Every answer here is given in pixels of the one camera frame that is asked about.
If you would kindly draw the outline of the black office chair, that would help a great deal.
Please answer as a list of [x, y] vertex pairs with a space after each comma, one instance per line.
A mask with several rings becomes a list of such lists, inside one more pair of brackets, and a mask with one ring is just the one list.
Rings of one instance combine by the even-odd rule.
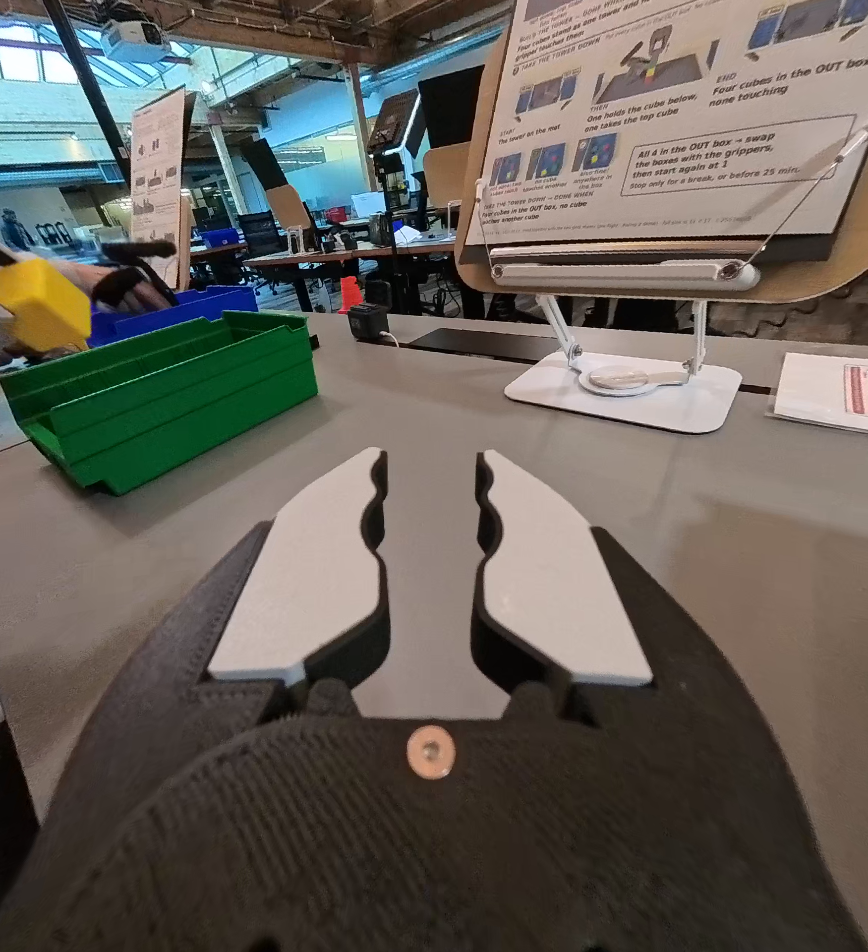
[[239, 214], [237, 220], [249, 259], [287, 251], [285, 234], [280, 231], [271, 209]]

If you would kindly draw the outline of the person's left hand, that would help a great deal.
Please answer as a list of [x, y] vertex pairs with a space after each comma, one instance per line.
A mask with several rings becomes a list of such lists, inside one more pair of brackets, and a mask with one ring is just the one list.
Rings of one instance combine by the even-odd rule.
[[53, 261], [53, 265], [98, 310], [139, 315], [178, 304], [175, 292], [146, 260], [151, 251], [148, 244], [114, 244], [108, 247], [105, 265], [66, 260]]

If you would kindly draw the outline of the grey desk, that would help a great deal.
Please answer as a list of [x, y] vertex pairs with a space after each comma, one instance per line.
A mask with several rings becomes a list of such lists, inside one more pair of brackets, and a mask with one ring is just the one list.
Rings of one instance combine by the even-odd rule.
[[498, 450], [608, 530], [715, 640], [792, 768], [868, 938], [868, 435], [769, 415], [787, 351], [713, 338], [741, 390], [685, 436], [514, 403], [515, 363], [397, 349], [314, 314], [319, 395], [122, 497], [76, 490], [29, 444], [0, 450], [0, 701], [41, 818], [129, 654], [257, 522], [368, 446], [388, 453], [392, 640], [368, 715], [494, 718], [476, 670], [475, 456]]

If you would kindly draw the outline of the laminated paper sheet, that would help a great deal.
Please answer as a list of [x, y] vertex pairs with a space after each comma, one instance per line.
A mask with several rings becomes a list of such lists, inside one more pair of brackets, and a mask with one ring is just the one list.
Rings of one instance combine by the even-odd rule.
[[786, 354], [771, 411], [783, 420], [868, 433], [868, 359]]

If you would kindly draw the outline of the blue plastic bin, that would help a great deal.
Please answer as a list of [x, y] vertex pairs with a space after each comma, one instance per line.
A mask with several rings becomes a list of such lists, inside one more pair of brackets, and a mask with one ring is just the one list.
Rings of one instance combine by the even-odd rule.
[[178, 303], [158, 311], [129, 314], [91, 306], [91, 349], [129, 340], [155, 330], [204, 318], [215, 321], [226, 311], [258, 312], [256, 293], [249, 287], [212, 286], [204, 291], [177, 293]]

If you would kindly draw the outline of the yellow cube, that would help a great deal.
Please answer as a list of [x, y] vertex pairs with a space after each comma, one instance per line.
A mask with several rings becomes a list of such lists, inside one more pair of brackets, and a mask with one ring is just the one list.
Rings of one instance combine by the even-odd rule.
[[86, 351], [92, 334], [90, 298], [43, 259], [0, 268], [0, 306], [11, 334], [31, 351]]

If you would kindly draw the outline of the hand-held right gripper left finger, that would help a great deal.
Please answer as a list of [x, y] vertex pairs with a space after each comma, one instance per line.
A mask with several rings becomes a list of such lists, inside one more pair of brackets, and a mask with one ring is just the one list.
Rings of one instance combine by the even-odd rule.
[[322, 679], [354, 688], [390, 648], [379, 547], [388, 456], [370, 446], [309, 483], [274, 518], [207, 666], [217, 682]]

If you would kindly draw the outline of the white ceiling projector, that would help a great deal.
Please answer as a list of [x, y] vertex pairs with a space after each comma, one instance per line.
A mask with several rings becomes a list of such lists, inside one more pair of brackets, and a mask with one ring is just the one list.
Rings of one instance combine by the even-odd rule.
[[100, 36], [105, 56], [116, 63], [151, 65], [172, 55], [171, 44], [155, 23], [136, 19], [107, 22]]

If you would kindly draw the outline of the cardboard instruction board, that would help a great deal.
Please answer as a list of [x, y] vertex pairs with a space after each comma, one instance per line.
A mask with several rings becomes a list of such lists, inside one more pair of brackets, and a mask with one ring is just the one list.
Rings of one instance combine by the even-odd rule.
[[151, 264], [173, 291], [188, 285], [193, 217], [182, 186], [183, 159], [196, 95], [179, 87], [135, 110], [131, 123], [130, 235], [171, 242], [176, 251]]

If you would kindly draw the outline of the black diagonal support pole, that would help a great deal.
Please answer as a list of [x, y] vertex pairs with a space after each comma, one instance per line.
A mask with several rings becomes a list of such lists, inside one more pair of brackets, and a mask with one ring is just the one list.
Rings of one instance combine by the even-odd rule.
[[60, 1], [42, 1], [51, 24], [57, 32], [63, 53], [74, 69], [79, 85], [107, 141], [124, 184], [131, 185], [131, 165], [126, 142], [110, 111], [87, 55]]

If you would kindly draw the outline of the black power adapter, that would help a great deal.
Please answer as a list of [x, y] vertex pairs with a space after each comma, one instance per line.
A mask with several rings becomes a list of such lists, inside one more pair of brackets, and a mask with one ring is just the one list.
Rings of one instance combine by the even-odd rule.
[[357, 303], [346, 311], [352, 336], [360, 342], [377, 342], [391, 337], [388, 309], [376, 303]]

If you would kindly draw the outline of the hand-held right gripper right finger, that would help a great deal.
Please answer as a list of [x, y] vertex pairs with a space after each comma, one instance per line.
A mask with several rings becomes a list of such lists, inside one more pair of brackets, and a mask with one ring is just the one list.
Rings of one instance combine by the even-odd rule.
[[643, 687], [653, 670], [594, 538], [564, 497], [495, 449], [477, 455], [475, 620], [565, 684]]

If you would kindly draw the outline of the printed instruction sheet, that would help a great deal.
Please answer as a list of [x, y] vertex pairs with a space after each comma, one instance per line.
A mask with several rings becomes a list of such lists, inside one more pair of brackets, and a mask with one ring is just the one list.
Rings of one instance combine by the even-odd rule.
[[835, 230], [868, 2], [517, 2], [469, 244]]

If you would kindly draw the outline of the green plastic bin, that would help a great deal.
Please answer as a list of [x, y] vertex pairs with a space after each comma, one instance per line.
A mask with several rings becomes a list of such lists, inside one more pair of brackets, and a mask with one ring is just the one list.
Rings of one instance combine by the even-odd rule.
[[27, 440], [80, 488], [113, 495], [315, 397], [301, 313], [225, 311], [4, 376]]

